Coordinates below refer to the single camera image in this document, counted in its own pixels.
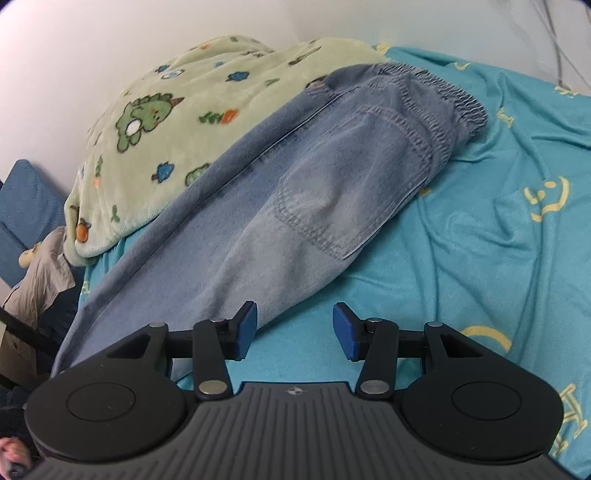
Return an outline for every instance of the stuffed toy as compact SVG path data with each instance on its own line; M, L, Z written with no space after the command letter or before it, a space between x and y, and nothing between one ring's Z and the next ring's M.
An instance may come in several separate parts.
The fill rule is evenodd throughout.
M21 268L29 268L29 265L31 265L31 262L33 261L33 257L39 248L39 245L41 245L41 242L37 242L33 248L25 250L20 255L20 257L18 257L18 264L21 266Z

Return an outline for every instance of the teal bed sheet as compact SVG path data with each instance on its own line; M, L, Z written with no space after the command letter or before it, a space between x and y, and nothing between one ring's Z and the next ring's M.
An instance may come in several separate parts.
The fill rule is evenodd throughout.
M560 393L564 423L550 455L584 478L591 473L591 98L440 54L391 48L386 56L476 96L488 129L339 278L260 330L245 360L228 362L234 386L354 385L361 363L345 360L332 332L337 301L404 329L438 320ZM87 269L86 292L140 234ZM418 374L418 363L401 360L397 386ZM179 384L192 388L190 377Z

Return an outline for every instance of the human hand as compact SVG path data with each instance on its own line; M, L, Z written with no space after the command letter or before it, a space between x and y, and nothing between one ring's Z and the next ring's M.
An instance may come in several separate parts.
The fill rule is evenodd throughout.
M6 462L0 462L0 475L5 480L10 480L10 471L8 471L7 462L20 463L27 469L33 467L29 449L17 438L0 439L0 455L6 460Z

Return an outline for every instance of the round black disc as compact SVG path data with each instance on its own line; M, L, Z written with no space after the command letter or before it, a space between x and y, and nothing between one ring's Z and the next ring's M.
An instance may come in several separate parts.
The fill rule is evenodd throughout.
M439 451L480 462L511 463L548 452L563 415L548 384L484 358L451 363L404 393L402 413L420 438Z
M181 390L136 360L102 359L70 369L36 389L25 411L35 441L79 462L129 458L159 445L186 415Z

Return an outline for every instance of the cable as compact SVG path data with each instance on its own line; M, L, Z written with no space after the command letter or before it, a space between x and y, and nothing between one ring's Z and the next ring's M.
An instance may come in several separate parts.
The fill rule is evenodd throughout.
M550 30L550 27L548 26L548 22L546 21L546 19L544 19L544 16L542 14L542 12L540 11L540 9L538 8L538 4L537 4L537 0L531 0L531 3L534 6L534 10L537 13L538 17L540 18L542 24L544 25L544 28L546 29L546 31L548 32L548 35L550 36L550 38L552 39L552 41L554 42L554 46L555 48L558 49L558 51L564 56L564 59L569 63L569 65L573 68L573 70L575 71L575 73L581 78L581 80L583 81L583 83L585 83L585 85L587 86L587 88L589 88L591 90L591 83L589 83L587 81L587 79L585 78L585 76L581 73L581 71L577 68L577 66L573 63L573 61L571 60L571 58L567 55L567 53L562 49L562 47L560 47L560 44L558 43L558 38L556 38L556 35L554 35L552 33L552 31Z
M554 28L554 22L552 21L552 15L550 14L550 7L548 6L548 0L544 0L544 10L546 13L546 18L548 19L548 24L550 26L550 30L554 38L556 38L556 29ZM563 87L562 82L562 55L560 54L560 50L556 42L554 43L554 50L556 51L556 68L558 70L558 85Z

